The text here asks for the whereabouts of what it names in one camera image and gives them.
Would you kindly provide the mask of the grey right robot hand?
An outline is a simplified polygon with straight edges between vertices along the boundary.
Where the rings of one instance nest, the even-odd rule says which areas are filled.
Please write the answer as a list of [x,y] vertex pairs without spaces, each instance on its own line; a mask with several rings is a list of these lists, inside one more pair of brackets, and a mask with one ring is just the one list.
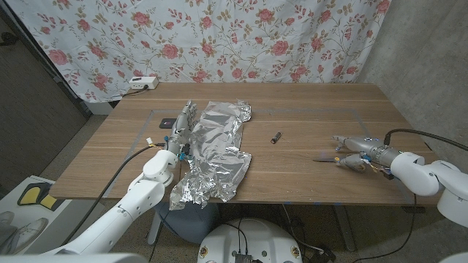
[[339,135],[331,138],[338,142],[336,150],[346,148],[351,151],[345,157],[336,157],[335,163],[356,172],[364,172],[366,166],[375,170],[389,170],[394,159],[401,154],[399,150],[386,146],[378,139]]

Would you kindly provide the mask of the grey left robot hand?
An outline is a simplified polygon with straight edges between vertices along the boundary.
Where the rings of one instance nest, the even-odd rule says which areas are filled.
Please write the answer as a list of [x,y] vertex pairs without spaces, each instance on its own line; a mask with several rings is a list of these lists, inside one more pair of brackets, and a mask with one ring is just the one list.
[[197,105],[192,100],[189,100],[173,124],[166,150],[175,155],[181,152],[181,148],[188,143],[189,135],[195,126],[196,113]]

